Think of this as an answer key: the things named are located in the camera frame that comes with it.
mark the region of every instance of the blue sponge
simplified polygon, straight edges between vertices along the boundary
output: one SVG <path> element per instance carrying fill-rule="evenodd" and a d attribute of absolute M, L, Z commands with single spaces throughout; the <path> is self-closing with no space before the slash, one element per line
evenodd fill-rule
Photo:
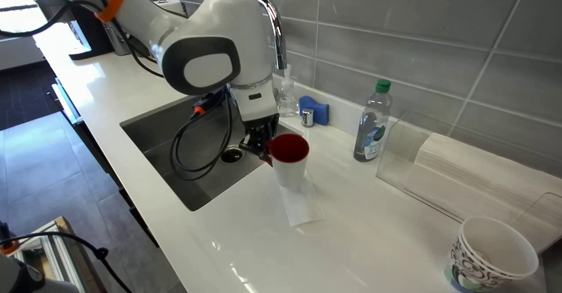
<path fill-rule="evenodd" d="M 315 123 L 319 123 L 320 125 L 327 125 L 328 124 L 328 105 L 327 104 L 318 104 L 314 99 L 311 97 L 301 97 L 299 99 L 299 108 L 301 115 L 303 114 L 303 109 L 313 109 L 314 116 L 313 121 Z"/>

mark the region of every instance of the dish soap bottle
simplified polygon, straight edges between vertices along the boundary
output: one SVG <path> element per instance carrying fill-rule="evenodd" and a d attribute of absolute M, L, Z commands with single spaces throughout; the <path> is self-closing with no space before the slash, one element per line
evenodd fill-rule
<path fill-rule="evenodd" d="M 279 115 L 291 117 L 299 114 L 299 101 L 295 97 L 295 83 L 291 80 L 291 65 L 285 69 L 285 79 L 279 91 Z"/>
<path fill-rule="evenodd" d="M 380 79 L 375 87 L 375 93 L 367 100 L 367 107 L 359 121 L 353 152 L 353 157 L 358 161 L 371 161 L 379 154 L 392 105 L 392 96 L 388 93 L 390 85 L 390 81 Z"/>

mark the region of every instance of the sink drain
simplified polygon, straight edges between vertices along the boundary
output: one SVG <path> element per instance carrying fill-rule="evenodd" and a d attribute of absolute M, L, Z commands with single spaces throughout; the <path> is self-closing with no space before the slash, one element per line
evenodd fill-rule
<path fill-rule="evenodd" d="M 227 147 L 220 159 L 225 163 L 235 163 L 244 157 L 244 152 L 236 145 Z"/>

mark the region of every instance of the bottle label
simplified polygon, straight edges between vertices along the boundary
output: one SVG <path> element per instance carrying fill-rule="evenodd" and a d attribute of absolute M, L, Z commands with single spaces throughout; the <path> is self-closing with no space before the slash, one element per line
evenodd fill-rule
<path fill-rule="evenodd" d="M 377 157 L 381 147 L 381 139 L 385 135 L 385 126 L 374 127 L 365 138 L 365 159 Z"/>

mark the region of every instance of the green bottle cap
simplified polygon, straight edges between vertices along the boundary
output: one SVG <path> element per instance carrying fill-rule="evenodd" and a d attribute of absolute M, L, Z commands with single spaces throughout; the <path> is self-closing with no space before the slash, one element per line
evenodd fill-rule
<path fill-rule="evenodd" d="M 375 91 L 377 93 L 388 93 L 391 84 L 391 81 L 388 81 L 386 79 L 379 79 L 379 81 L 377 82 L 377 86 L 375 87 Z"/>

